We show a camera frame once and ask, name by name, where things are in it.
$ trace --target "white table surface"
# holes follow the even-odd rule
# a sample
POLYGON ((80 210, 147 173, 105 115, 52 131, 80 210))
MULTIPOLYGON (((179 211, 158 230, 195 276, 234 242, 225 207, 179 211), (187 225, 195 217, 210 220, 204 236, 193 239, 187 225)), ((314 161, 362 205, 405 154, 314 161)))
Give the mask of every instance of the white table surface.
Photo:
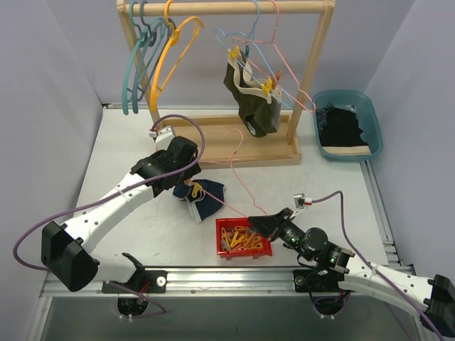
MULTIPOLYGON (((215 110, 235 114, 235 110, 215 110)), ((214 110, 161 110, 160 114, 213 114, 214 110)), ((148 136, 151 118, 146 110, 124 116, 121 109, 106 109, 85 175, 78 206, 95 201, 111 190, 140 159, 154 152, 148 136)), ((322 158, 316 145, 313 118, 304 112, 297 129, 302 162, 297 166, 238 168, 238 173, 269 214, 294 208, 293 194, 313 199, 335 190, 345 195, 348 236, 371 261, 387 264, 378 224, 359 163, 334 163, 322 158)), ((196 178, 226 185, 225 200, 247 215, 261 215, 230 169, 203 170, 196 178)), ((215 218, 239 217, 227 207, 196 224, 184 202, 171 191, 142 205, 120 222, 96 247, 99 255, 129 252, 147 266, 295 266, 296 253, 282 242, 272 243, 273 256, 226 261, 216 254, 215 218)), ((294 220, 300 228, 320 227, 335 244, 349 249, 340 223, 339 197, 313 205, 294 220)))

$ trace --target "black cloth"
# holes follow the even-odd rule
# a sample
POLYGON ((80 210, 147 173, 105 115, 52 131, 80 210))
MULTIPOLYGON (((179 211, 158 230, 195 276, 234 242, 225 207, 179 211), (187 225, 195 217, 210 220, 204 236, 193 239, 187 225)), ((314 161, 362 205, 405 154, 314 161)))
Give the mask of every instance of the black cloth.
MULTIPOLYGON (((243 67, 240 67, 240 86, 248 88, 243 80, 243 67)), ((275 98, 268 104, 267 100, 253 94, 243 94, 234 84, 234 68, 228 63, 224 85, 232 92, 232 95, 239 104, 239 116, 248 131, 254 137, 264 137, 268 133, 276 133, 277 129, 273 124, 275 112, 279 110, 280 104, 275 98)))
POLYGON ((316 110, 319 141, 323 147, 368 146, 361 139, 363 130, 358 126, 355 112, 340 109, 329 103, 316 110))

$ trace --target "red basket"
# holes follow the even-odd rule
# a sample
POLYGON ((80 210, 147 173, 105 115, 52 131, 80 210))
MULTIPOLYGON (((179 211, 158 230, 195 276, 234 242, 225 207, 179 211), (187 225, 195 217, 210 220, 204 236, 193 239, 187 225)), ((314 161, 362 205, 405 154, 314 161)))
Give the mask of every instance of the red basket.
POLYGON ((236 226, 252 227, 252 224, 247 218, 216 219, 216 250, 221 258, 226 258, 229 261, 233 257, 252 256, 253 259, 256 259, 263 255, 272 255, 272 247, 270 246, 269 240, 262 236, 262 249, 224 251, 221 247, 221 228, 234 228, 236 226))

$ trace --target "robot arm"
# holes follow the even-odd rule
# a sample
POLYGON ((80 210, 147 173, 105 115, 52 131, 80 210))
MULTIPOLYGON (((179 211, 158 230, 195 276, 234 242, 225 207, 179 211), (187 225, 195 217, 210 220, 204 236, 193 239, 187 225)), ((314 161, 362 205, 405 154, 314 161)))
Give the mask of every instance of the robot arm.
MULTIPOLYGON (((306 232, 302 231, 292 222, 292 214, 292 210, 285 208, 276 215, 248 217, 248 220, 262 236, 272 242, 281 239, 289 249, 307 261, 315 261, 317 271, 326 270, 328 274, 321 276, 321 280, 326 281, 327 286, 333 287, 335 284, 343 290, 369 295, 396 305, 415 317, 420 316, 417 307, 443 336, 455 337, 455 288, 448 278, 440 275, 433 279, 410 276, 368 262, 370 268, 359 255, 331 243, 322 229, 312 227, 306 232)), ((422 316, 420 320, 425 328, 432 330, 422 316)))
POLYGON ((143 266, 131 255, 98 259, 92 252, 101 239, 129 213, 164 190, 200 172, 199 165, 195 164, 182 173, 126 191, 141 181, 187 166, 198 155, 197 145, 181 136, 175 137, 171 127, 160 130, 156 137, 156 148, 157 152, 139 160, 103 198, 115 193, 119 193, 118 196, 61 225, 52 221, 43 228, 41 261, 70 291, 79 291, 94 279, 126 283, 140 277, 138 272, 144 270, 143 266))

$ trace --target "wooden clothes rack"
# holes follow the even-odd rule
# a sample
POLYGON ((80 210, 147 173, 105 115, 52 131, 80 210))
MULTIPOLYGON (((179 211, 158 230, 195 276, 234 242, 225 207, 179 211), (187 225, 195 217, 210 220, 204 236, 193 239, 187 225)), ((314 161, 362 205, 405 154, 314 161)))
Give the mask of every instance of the wooden clothes rack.
MULTIPOLYGON (((275 5, 271 1, 259 1, 261 14, 277 13, 275 5)), ((309 92, 313 82, 314 73, 318 65, 323 42, 326 38, 330 25, 334 0, 293 0, 277 1, 280 14, 296 13, 319 13, 319 20, 314 33, 313 43, 306 63, 305 71, 300 82, 300 88, 309 92)), ((133 51, 137 42, 137 35, 129 20, 129 4, 127 0, 117 0, 117 10, 122 23, 125 38, 130 51, 133 51)), ((139 4, 133 6, 133 16, 140 16, 139 4)), ((163 16, 165 4, 145 4, 144 16, 163 16)), ((230 1, 230 2, 193 2, 193 3, 172 3, 169 6, 169 16, 196 16, 196 15, 239 15, 256 14, 256 4, 251 1, 230 1)), ((141 72, 144 70, 144 63, 140 63, 141 53, 137 53, 134 59, 136 68, 141 72)), ((159 119, 159 113, 152 111, 149 98, 150 87, 146 83, 148 75, 142 80, 141 86, 147 88, 145 98, 150 109, 153 121, 159 119)), ((305 96, 299 92, 296 97, 298 101, 305 104, 305 96)), ((301 152, 299 140, 296 136, 297 124, 299 123, 302 107, 295 104, 292 115, 282 115, 280 128, 277 133, 269 134, 258 139, 250 135, 238 115, 214 115, 212 117, 195 118, 205 134, 205 153, 201 158, 203 168, 224 168, 226 163, 239 143, 237 134, 225 134, 234 128, 244 132, 242 148, 235 156, 236 166, 274 166, 294 165, 300 163, 301 152)), ((181 119, 166 119, 164 125, 170 124, 176 133, 200 145, 198 132, 187 121, 181 119)))

